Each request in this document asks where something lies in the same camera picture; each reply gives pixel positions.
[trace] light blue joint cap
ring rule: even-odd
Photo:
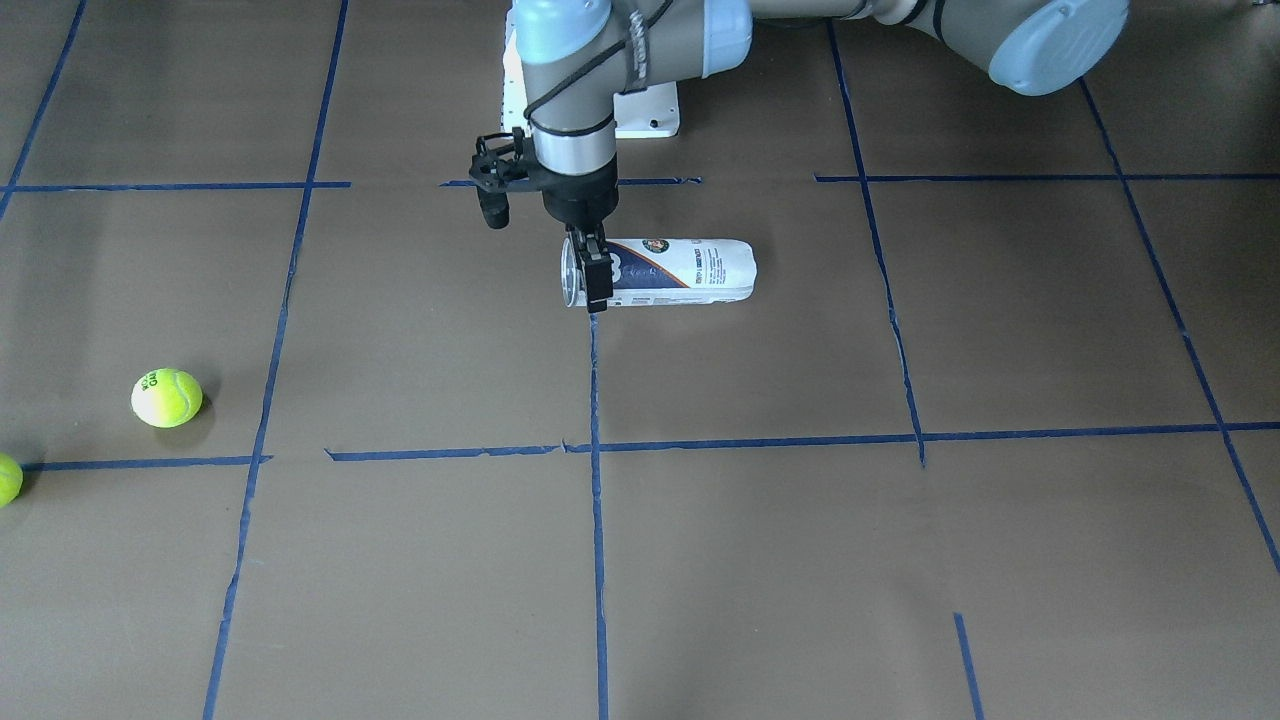
[[[1048,95],[1089,72],[1128,18],[1129,0],[1053,0],[1000,44],[987,72],[1021,95]]]
[[[611,0],[515,0],[516,51],[534,65],[567,58],[600,33],[612,10]]]
[[[703,1],[703,77],[742,64],[751,49],[748,0]]]

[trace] tennis ball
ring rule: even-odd
[[[133,413],[157,428],[175,428],[195,418],[204,400],[196,378],[173,368],[152,370],[133,383]]]
[[[22,468],[4,452],[0,452],[0,507],[9,505],[22,489]]]

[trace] blue label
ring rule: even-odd
[[[628,247],[611,245],[613,254],[613,287],[614,290],[659,290],[689,287],[676,279],[653,258],[646,258]]]

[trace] can rim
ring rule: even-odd
[[[564,295],[564,306],[572,307],[577,302],[577,293],[582,287],[582,277],[577,270],[577,258],[573,256],[573,243],[564,238],[564,249],[561,250],[561,292]]]

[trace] white and blue can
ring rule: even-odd
[[[745,300],[755,290],[755,256],[740,240],[609,240],[611,307],[709,305]],[[566,307],[586,306],[582,272],[564,240],[561,282]]]

